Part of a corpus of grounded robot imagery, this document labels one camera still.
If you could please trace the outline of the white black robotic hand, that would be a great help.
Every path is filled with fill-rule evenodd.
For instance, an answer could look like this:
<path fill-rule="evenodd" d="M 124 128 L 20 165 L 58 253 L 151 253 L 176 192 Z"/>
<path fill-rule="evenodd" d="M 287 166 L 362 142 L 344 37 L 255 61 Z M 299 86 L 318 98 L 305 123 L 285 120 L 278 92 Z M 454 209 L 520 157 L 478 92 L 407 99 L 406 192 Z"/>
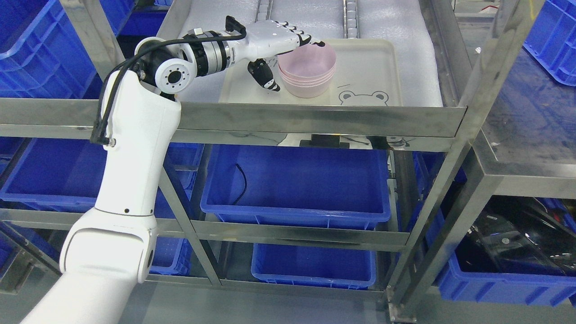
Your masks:
<path fill-rule="evenodd" d="M 229 40 L 230 63 L 233 66 L 247 61 L 247 71 L 262 88 L 280 91 L 271 68 L 266 62 L 279 54 L 293 52 L 298 47 L 308 44 L 325 46 L 325 43 L 288 22 L 272 20 L 257 21 L 249 24 L 239 32 L 239 40 Z"/>

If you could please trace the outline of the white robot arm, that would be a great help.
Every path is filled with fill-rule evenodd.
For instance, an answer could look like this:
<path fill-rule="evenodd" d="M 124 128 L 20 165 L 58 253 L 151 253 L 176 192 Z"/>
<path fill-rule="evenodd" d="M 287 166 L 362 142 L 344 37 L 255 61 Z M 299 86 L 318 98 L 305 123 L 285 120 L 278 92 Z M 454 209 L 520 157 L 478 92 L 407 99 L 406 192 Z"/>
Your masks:
<path fill-rule="evenodd" d="M 154 256 L 156 192 L 181 116 L 169 96 L 211 73 L 204 45 L 216 45 L 216 72 L 235 60 L 244 27 L 142 41 L 107 76 L 90 141 L 107 160 L 95 206 L 68 232 L 60 278 L 24 324 L 116 324 Z"/>

